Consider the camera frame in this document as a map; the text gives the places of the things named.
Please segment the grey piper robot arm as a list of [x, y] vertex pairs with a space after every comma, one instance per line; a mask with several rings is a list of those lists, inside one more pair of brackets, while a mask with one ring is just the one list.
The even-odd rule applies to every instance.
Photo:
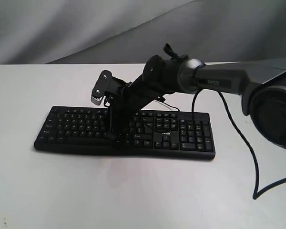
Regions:
[[131, 117], [158, 96], [196, 94], [208, 89], [241, 97], [242, 112], [250, 116], [271, 143], [286, 149], [286, 58], [208, 65], [187, 55], [154, 55], [132, 83], [120, 82], [110, 105], [110, 132], [119, 135]]

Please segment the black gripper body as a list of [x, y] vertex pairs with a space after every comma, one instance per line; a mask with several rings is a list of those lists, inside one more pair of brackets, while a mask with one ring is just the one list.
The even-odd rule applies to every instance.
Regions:
[[172, 92], [156, 81], [144, 81], [140, 75], [134, 82], [112, 78], [112, 118], [130, 119], [153, 100]]

